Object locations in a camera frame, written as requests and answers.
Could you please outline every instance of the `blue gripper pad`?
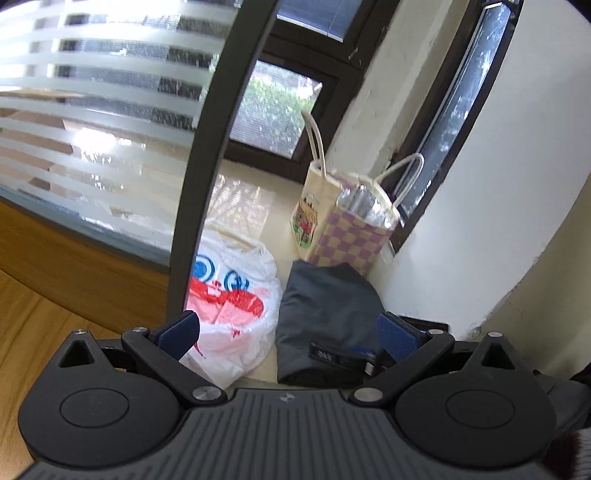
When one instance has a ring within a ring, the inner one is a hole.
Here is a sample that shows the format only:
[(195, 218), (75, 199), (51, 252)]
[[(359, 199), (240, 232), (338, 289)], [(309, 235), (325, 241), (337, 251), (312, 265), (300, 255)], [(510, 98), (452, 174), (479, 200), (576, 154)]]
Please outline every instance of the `blue gripper pad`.
[(150, 339), (175, 360), (180, 360), (199, 340), (199, 317), (194, 311), (185, 310), (175, 321), (154, 330)]
[(383, 349), (397, 362), (404, 360), (428, 340), (421, 330), (390, 312), (379, 315), (376, 331)]

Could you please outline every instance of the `dark gray cloth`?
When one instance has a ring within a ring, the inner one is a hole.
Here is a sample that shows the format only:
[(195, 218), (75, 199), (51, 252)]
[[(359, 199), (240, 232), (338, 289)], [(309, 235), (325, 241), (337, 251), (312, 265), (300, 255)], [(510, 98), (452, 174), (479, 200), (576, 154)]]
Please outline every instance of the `dark gray cloth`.
[(281, 299), (275, 335), (277, 381), (304, 387), (352, 388), (362, 376), (309, 358), (310, 342), (379, 349), (375, 321), (384, 306), (349, 264), (294, 262)]

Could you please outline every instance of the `white wall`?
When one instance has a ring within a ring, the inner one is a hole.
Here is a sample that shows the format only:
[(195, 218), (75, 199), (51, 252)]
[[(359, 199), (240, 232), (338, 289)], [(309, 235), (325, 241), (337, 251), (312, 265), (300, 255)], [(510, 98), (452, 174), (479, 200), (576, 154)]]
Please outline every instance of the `white wall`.
[(370, 276), (387, 309), (462, 338), (535, 263), (591, 170), (590, 46), (591, 25), (566, 0), (525, 0), (447, 179)]
[(342, 171), (380, 173), (404, 140), (468, 0), (401, 0), (326, 154)]
[(482, 326), (532, 367), (569, 378), (591, 362), (591, 177), (535, 265)]

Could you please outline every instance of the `white rope handle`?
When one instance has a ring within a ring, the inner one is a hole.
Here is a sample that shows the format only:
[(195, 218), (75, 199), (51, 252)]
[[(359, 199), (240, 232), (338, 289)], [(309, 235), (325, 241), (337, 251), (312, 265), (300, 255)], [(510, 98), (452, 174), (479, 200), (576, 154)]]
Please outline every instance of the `white rope handle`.
[(304, 118), (304, 125), (306, 132), (310, 139), (310, 148), (312, 149), (312, 158), (314, 161), (320, 160), (320, 171), (322, 176), (326, 178), (326, 160), (324, 159), (324, 145), (322, 144), (322, 136), (316, 124), (314, 117), (304, 110), (301, 111), (301, 116)]
[(394, 208), (397, 208), (398, 205), (400, 205), (402, 203), (402, 201), (404, 200), (404, 198), (406, 197), (408, 192), (410, 192), (410, 189), (413, 188), (414, 183), (417, 181), (418, 176), (421, 174), (421, 172), (423, 170), (423, 165), (425, 165), (425, 157), (423, 157), (420, 153), (410, 154), (408, 157), (403, 158), (401, 161), (396, 162), (390, 168), (387, 168), (386, 170), (384, 170), (380, 175), (378, 175), (374, 179), (374, 181), (376, 183), (380, 183), (384, 178), (386, 178), (388, 175), (390, 175), (394, 170), (398, 170), (400, 167), (406, 165), (407, 163), (413, 162), (415, 160), (418, 160), (418, 168), (414, 172), (413, 176), (409, 179), (406, 186), (400, 192), (400, 195), (398, 195), (396, 197), (396, 200), (392, 204), (392, 207), (394, 207)]

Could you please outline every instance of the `paper shopping bag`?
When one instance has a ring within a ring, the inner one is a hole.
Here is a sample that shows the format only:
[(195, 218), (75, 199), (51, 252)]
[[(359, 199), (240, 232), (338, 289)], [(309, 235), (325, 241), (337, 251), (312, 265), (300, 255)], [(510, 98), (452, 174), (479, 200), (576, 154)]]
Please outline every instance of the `paper shopping bag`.
[(324, 147), (314, 118), (307, 112), (302, 112), (302, 116), (314, 161), (310, 163), (304, 189), (291, 217), (291, 229), (300, 258), (308, 261), (335, 208), (342, 187), (336, 178), (326, 173)]
[[(380, 182), (394, 170), (415, 160), (418, 161), (418, 168), (396, 201), (392, 203), (388, 194), (381, 187)], [(309, 262), (318, 267), (331, 267), (341, 263), (348, 263), (361, 275), (366, 276), (381, 249), (397, 227), (400, 219), (398, 205), (412, 188), (423, 169), (423, 165), (423, 156), (420, 153), (414, 153), (394, 164), (374, 179), (360, 175), (343, 174), (341, 176), (339, 174), (344, 189), (355, 189), (360, 184), (369, 188), (374, 196), (381, 200), (382, 205), (388, 205), (394, 221), (391, 222), (389, 228), (374, 226), (365, 218), (361, 218), (342, 208), (337, 203), (329, 213)]]

